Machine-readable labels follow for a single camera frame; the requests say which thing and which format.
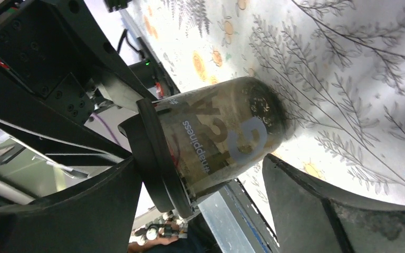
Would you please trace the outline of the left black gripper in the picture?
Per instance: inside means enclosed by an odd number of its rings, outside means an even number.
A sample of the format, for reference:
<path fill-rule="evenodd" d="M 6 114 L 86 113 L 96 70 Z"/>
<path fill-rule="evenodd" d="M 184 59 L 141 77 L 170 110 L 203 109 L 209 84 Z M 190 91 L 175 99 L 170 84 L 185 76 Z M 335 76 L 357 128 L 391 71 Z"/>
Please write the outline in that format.
<path fill-rule="evenodd" d="M 0 1 L 0 67 L 47 107 L 84 124 L 94 110 L 91 87 L 134 108 L 154 99 L 108 41 L 84 1 Z M 0 129 L 64 166 L 113 166 L 131 152 L 83 126 L 33 132 L 0 120 Z"/>

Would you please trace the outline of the dark translucent coffee cup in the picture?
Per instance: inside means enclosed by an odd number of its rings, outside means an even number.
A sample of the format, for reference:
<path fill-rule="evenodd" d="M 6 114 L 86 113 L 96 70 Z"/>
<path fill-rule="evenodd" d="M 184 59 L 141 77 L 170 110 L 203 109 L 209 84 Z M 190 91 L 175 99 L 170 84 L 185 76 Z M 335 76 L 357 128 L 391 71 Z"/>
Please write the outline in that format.
<path fill-rule="evenodd" d="M 277 92 L 249 76 L 180 93 L 154 107 L 191 201 L 276 150 L 288 129 Z"/>

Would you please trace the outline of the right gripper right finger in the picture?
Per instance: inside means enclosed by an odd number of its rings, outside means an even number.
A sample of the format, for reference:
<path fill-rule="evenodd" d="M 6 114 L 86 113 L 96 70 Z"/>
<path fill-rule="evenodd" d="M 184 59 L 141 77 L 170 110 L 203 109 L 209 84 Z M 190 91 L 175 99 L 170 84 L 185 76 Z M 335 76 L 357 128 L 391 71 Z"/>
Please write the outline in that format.
<path fill-rule="evenodd" d="M 272 154 L 262 173 L 281 252 L 405 252 L 405 206 L 343 190 Z"/>

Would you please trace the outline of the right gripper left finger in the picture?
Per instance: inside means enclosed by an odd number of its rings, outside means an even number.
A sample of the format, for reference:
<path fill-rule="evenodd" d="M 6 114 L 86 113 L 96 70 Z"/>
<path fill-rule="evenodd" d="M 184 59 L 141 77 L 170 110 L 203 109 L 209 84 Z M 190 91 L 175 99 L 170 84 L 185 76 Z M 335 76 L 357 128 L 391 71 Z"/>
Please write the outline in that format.
<path fill-rule="evenodd" d="M 0 252 L 127 252 L 141 178 L 127 159 L 27 205 L 0 207 Z"/>

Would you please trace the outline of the black cup lid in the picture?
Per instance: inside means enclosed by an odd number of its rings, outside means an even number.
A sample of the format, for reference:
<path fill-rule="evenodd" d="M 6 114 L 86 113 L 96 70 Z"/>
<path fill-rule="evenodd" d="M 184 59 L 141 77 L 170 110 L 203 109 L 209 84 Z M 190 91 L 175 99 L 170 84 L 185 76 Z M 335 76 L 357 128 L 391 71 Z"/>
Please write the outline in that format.
<path fill-rule="evenodd" d="M 160 212 L 176 210 L 183 217 L 194 214 L 189 195 L 169 151 L 155 106 L 148 98 L 136 102 L 138 114 L 118 125 L 129 142 L 137 171 Z"/>

